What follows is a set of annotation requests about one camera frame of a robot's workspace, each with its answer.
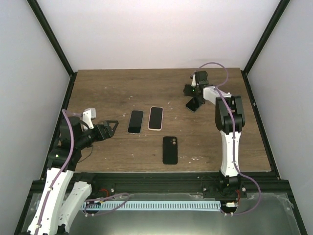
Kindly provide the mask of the dark green phone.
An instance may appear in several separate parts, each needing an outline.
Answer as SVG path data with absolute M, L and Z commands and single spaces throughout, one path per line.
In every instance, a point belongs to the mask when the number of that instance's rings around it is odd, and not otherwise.
M 185 107 L 191 112 L 196 112 L 201 105 L 203 105 L 203 99 L 199 97 L 191 98 L 185 105 Z

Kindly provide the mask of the black phone case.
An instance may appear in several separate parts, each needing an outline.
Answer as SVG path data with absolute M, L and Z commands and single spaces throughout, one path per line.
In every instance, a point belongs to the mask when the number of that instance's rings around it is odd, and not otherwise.
M 162 162 L 166 165 L 176 165 L 178 163 L 178 139 L 177 137 L 173 137 L 173 136 L 163 137 Z

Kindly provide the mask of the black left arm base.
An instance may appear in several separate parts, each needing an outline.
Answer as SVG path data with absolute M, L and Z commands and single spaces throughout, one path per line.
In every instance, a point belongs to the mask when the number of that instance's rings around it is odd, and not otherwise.
M 91 198 L 102 198 L 113 195 L 115 192 L 115 183 L 100 182 L 92 184 Z

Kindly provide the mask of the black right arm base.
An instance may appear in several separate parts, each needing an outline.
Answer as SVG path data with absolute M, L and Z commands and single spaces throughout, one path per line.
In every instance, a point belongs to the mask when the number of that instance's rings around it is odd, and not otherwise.
M 202 181 L 200 187 L 205 198 L 215 198 L 216 200 L 228 200 L 237 197 L 247 198 L 246 192 L 242 192 L 236 187 L 222 186 L 220 183 L 213 181 L 212 179 Z

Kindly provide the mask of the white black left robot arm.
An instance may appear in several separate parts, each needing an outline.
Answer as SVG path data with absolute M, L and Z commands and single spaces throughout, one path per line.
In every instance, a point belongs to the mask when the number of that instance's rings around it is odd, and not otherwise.
M 37 211 L 24 235 L 68 235 L 72 223 L 90 197 L 96 197 L 100 186 L 93 181 L 94 176 L 75 180 L 67 198 L 66 190 L 73 178 L 81 151 L 92 147 L 93 143 L 112 138 L 119 122 L 105 120 L 93 124 L 91 118 L 64 117 L 60 123 L 60 145 L 48 155 L 45 186 Z

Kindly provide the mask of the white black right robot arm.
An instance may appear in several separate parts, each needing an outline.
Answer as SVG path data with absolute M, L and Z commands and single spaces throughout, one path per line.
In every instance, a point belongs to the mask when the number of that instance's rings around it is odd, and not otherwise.
M 221 91 L 208 82 L 206 71 L 197 71 L 191 75 L 191 84 L 183 89 L 185 96 L 192 99 L 186 107 L 195 112 L 209 101 L 215 105 L 215 124 L 222 137 L 222 165 L 220 172 L 224 177 L 236 177 L 239 174 L 239 140 L 245 125 L 242 99 Z

